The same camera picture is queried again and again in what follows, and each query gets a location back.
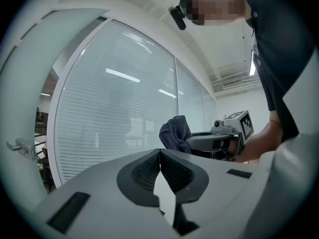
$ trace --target metal handle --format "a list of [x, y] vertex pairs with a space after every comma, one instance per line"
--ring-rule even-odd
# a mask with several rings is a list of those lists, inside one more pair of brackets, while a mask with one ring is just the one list
[[12, 150], [12, 151], [17, 151], [17, 150], [21, 150], [21, 149], [22, 149], [21, 146], [19, 146], [19, 145], [13, 146], [13, 145], [11, 145], [11, 144], [8, 143], [8, 142], [6, 142], [6, 145], [7, 145], [7, 147], [8, 147], [10, 150]]
[[17, 151], [19, 154], [30, 160], [35, 160], [36, 158], [34, 143], [29, 143], [22, 138], [15, 139], [15, 146], [8, 142], [6, 142], [6, 146], [10, 150]]

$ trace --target window blind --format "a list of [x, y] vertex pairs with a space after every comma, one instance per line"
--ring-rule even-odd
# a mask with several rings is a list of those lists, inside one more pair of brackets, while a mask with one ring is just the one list
[[62, 183], [91, 165], [162, 148], [162, 124], [177, 115], [174, 57], [115, 21], [76, 60], [57, 106], [55, 156]]
[[185, 115], [190, 131], [205, 131], [205, 115], [200, 83], [176, 60], [178, 114]]
[[201, 89], [203, 93], [204, 110], [205, 110], [205, 130], [211, 131], [211, 128], [214, 126], [215, 120], [218, 120], [216, 103], [203, 86], [201, 86]]

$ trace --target black slot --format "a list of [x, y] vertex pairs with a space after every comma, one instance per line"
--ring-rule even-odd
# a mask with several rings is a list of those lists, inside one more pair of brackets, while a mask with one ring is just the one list
[[80, 213], [89, 197], [90, 195], [86, 193], [76, 192], [47, 224], [64, 234]]
[[227, 171], [227, 173], [235, 175], [235, 176], [243, 177], [246, 179], [249, 179], [250, 176], [252, 175], [252, 173], [250, 173], [250, 172], [244, 172], [244, 171], [239, 171], [239, 170], [235, 170], [235, 169], [230, 169], [229, 171]]

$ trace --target ceiling light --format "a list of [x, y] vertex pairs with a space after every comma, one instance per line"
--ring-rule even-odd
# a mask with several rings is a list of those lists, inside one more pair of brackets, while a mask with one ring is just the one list
[[168, 95], [168, 96], [170, 96], [170, 97], [172, 97], [172, 98], [176, 98], [175, 95], [173, 95], [173, 94], [171, 94], [171, 93], [169, 93], [169, 92], [166, 92], [165, 90], [159, 90], [159, 92], [161, 92], [161, 93], [163, 93], [163, 94], [165, 94], [165, 95]]
[[254, 61], [253, 61], [253, 55], [254, 55], [254, 52], [251, 53], [251, 65], [250, 65], [250, 73], [249, 73], [249, 76], [252, 76], [255, 74], [255, 71], [256, 71], [256, 67], [255, 67], [255, 64], [254, 64]]
[[141, 81], [141, 80], [136, 79], [136, 78], [134, 78], [134, 77], [132, 77], [132, 76], [129, 76], [129, 75], [126, 75], [126, 74], [122, 74], [122, 73], [120, 73], [120, 72], [111, 70], [111, 69], [109, 69], [109, 68], [107, 68], [107, 69], [105, 70], [105, 72], [110, 73], [110, 74], [114, 74], [114, 75], [117, 75], [117, 76], [120, 76], [120, 77], [122, 77], [122, 78], [131, 80], [131, 81], [134, 81], [134, 82], [140, 82], [140, 81]]

